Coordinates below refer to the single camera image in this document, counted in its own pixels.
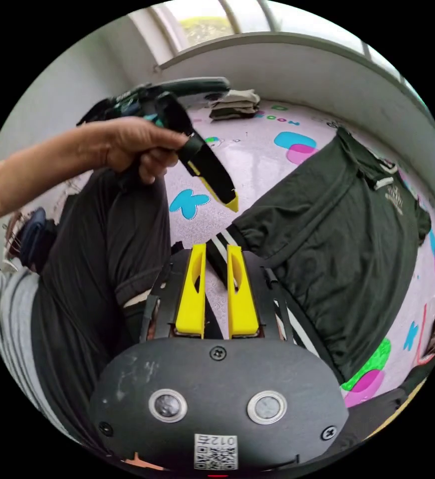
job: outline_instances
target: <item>fingers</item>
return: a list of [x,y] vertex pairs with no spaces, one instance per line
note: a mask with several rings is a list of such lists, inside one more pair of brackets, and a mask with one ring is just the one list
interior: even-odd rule
[[141,180],[145,184],[152,184],[157,177],[166,174],[168,167],[175,166],[177,162],[176,153],[162,148],[154,148],[141,157],[139,168]]

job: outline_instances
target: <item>black pants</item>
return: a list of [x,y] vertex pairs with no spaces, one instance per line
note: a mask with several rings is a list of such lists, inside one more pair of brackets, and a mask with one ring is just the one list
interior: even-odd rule
[[60,223],[33,304],[33,355],[55,414],[91,447],[100,441],[87,419],[88,400],[124,349],[122,307],[151,288],[170,241],[164,180],[123,193],[109,170],[93,173]]

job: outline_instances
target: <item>hand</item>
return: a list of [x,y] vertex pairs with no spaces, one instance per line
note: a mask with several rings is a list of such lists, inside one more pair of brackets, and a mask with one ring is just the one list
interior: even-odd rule
[[137,117],[117,118],[101,123],[109,136],[105,166],[121,173],[133,161],[139,160],[139,175],[145,184],[166,174],[167,168],[178,162],[176,150],[182,148],[188,138],[166,128]]

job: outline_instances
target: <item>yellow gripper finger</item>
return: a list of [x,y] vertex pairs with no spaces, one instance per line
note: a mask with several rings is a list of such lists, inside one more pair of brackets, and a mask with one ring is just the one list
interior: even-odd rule
[[239,246],[230,244],[227,246],[227,301],[229,338],[255,336],[259,330],[259,321],[244,257]]
[[179,334],[204,337],[206,307],[206,245],[193,246],[181,294],[176,331]]

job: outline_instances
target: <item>cloth pile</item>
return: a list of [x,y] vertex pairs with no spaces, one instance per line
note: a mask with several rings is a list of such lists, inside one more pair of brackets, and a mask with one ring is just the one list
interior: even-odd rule
[[254,90],[230,90],[223,99],[211,104],[209,117],[213,120],[252,118],[259,110],[260,101]]

